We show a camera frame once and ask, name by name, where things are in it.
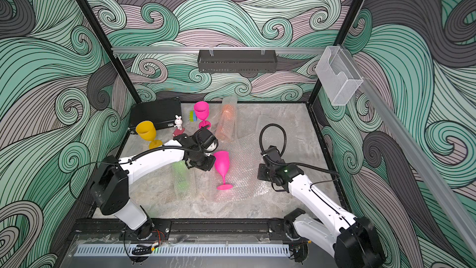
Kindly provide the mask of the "yellow wine glass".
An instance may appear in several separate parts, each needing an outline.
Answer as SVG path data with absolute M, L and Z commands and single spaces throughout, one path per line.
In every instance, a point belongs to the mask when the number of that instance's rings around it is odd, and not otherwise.
M 163 145 L 163 142 L 161 140 L 156 139 L 156 128 L 151 121 L 145 120 L 140 122 L 136 126 L 135 131 L 143 140 L 149 142 L 149 150 Z

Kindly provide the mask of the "pink wine glass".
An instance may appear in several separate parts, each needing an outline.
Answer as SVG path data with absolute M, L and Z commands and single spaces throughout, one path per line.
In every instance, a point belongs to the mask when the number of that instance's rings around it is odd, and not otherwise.
M 197 102 L 193 107 L 197 119 L 200 121 L 199 128 L 211 128 L 211 123 L 208 121 L 209 104 L 205 101 Z

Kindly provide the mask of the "green glass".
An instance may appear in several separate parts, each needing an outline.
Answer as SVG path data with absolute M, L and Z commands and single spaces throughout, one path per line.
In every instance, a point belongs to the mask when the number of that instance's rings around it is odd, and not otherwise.
M 185 161 L 172 163 L 174 176 L 174 192 L 180 201 L 193 198 L 197 193 L 195 174 L 187 166 Z

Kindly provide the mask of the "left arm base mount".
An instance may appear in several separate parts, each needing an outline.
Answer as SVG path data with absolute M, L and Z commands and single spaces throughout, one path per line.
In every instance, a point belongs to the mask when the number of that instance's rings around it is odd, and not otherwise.
M 135 231 L 126 227 L 125 232 L 120 235 L 120 239 L 123 241 L 145 243 L 152 241 L 166 241 L 169 238 L 171 223 L 170 220 L 152 218 Z

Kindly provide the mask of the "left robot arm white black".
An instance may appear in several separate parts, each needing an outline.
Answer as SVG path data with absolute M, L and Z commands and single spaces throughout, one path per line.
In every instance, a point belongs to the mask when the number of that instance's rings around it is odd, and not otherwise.
M 218 146 L 218 139 L 206 130 L 204 135 L 197 132 L 192 136 L 176 136 L 162 146 L 135 156 L 107 157 L 93 174 L 90 194 L 103 215 L 113 215 L 138 240 L 147 240 L 155 225 L 146 211 L 130 197 L 130 186 L 179 161 L 184 161 L 188 169 L 209 171 L 216 161 L 212 153 Z

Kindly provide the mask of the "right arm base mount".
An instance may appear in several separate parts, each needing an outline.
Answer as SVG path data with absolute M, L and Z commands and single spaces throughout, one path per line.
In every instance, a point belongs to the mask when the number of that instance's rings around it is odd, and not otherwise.
M 309 239 L 299 235 L 293 224 L 284 218 L 271 218 L 268 223 L 268 234 L 274 241 L 308 241 Z

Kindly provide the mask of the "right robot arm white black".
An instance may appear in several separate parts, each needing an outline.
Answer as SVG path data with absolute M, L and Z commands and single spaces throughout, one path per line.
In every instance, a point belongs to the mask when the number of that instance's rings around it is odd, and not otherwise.
M 374 224 L 356 217 L 327 197 L 295 165 L 259 165 L 258 179 L 277 185 L 311 212 L 297 208 L 285 216 L 277 233 L 285 236 L 297 262 L 305 260 L 310 241 L 331 255 L 340 268 L 380 268 L 386 256 Z

